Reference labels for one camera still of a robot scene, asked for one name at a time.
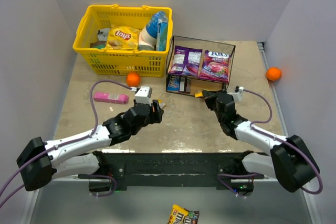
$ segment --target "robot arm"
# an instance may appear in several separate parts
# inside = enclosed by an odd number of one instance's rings
[[[130,139],[148,124],[160,123],[163,110],[157,100],[151,103],[152,89],[141,87],[135,94],[134,106],[124,113],[110,118],[92,130],[71,137],[43,142],[40,137],[32,139],[17,159],[19,167],[32,157],[54,148],[21,171],[27,191],[47,185],[52,179],[73,174],[93,174],[101,164],[94,154],[87,154],[97,148],[112,146]]]
[[[241,100],[243,90],[236,87],[235,93],[203,91],[203,97],[208,108],[216,113],[226,135],[255,146],[266,154],[245,153],[241,164],[246,172],[277,178],[287,191],[298,190],[316,177],[311,164],[320,172],[315,160],[299,136],[286,137],[268,132],[252,126],[250,121],[237,114],[235,101]],[[289,145],[301,151],[311,164]]]

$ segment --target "yellow basket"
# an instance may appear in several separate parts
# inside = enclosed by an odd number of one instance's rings
[[[112,24],[143,29],[158,11],[164,11],[168,18],[168,34],[165,51],[113,50],[90,48],[96,42],[97,31]],[[173,35],[172,10],[168,7],[121,7],[119,5],[90,5],[81,19],[73,45],[97,74],[126,75],[137,72],[141,76],[162,77],[165,61]]]

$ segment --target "chip bag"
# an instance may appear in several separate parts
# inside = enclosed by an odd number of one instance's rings
[[[133,50],[138,48],[139,30],[129,26],[114,25],[109,31],[106,48]]]
[[[231,55],[206,50],[202,69],[198,78],[229,83],[230,61]]]
[[[185,55],[188,53],[187,47],[175,46],[173,66],[169,70],[170,74],[181,75],[186,64]]]
[[[183,75],[198,76],[198,68],[200,67],[200,60],[202,56],[201,49],[188,48],[188,54],[185,57],[185,66],[183,68]]]

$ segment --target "orange ball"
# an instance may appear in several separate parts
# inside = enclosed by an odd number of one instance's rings
[[[140,75],[136,72],[130,72],[127,75],[126,83],[130,87],[137,87],[140,84]]]
[[[281,70],[276,67],[271,67],[266,72],[266,78],[270,81],[277,81],[281,78]]]

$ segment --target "m&m's package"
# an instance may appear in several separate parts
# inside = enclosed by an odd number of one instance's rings
[[[199,211],[188,211],[178,205],[174,205],[168,224],[197,224],[199,216]]]
[[[199,78],[229,83],[231,55],[206,50]]]

